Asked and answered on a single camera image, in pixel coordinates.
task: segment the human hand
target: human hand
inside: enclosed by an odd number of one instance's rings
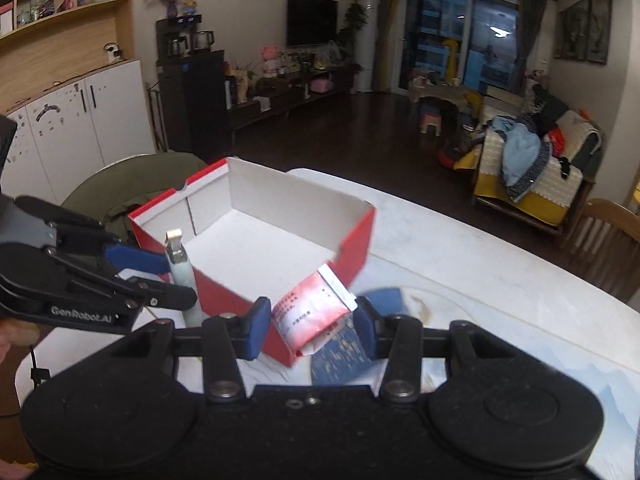
[[[19,464],[8,464],[0,460],[0,480],[23,480],[27,478],[33,469]]]
[[[33,323],[17,319],[0,319],[0,363],[4,361],[11,345],[28,346],[36,344],[40,337],[38,327]],[[0,480],[22,480],[33,469],[0,460]]]
[[[33,345],[39,337],[40,330],[33,323],[17,319],[0,319],[0,364],[11,345]]]

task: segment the framed painting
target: framed painting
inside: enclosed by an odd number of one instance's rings
[[[556,34],[554,36],[554,57],[562,57],[564,45],[564,11],[556,16]]]
[[[587,61],[607,63],[611,34],[611,3],[612,0],[591,0]]]
[[[562,32],[562,57],[565,59],[587,59],[587,36],[591,0],[580,0],[564,11]]]

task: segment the white cabinet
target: white cabinet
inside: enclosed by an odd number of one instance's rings
[[[105,164],[156,152],[139,61],[98,72],[84,84]]]
[[[104,167],[84,83],[59,88],[26,105],[26,110],[44,171],[60,204]]]
[[[2,193],[13,197],[31,195],[48,202],[56,202],[31,135],[26,109],[20,108],[8,117],[18,123],[18,129],[0,178]]]

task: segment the tv stand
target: tv stand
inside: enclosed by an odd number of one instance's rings
[[[331,95],[351,91],[357,68],[356,64],[345,64],[324,70],[293,72],[277,78],[277,89],[258,94],[260,97],[268,97],[270,99],[271,110],[260,112],[260,103],[252,98],[249,102],[236,105],[229,110],[229,118],[234,134],[241,128],[258,121],[286,114],[294,108],[313,103]],[[334,83],[334,88],[331,91],[323,94],[308,91],[307,94],[308,85],[313,79],[327,75]]]

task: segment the dark floor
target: dark floor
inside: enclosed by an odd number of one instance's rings
[[[435,145],[418,132],[408,98],[339,94],[239,130],[236,154],[289,171],[309,168],[415,202],[491,233],[545,260],[558,243],[487,206],[472,206],[470,172],[443,168]]]

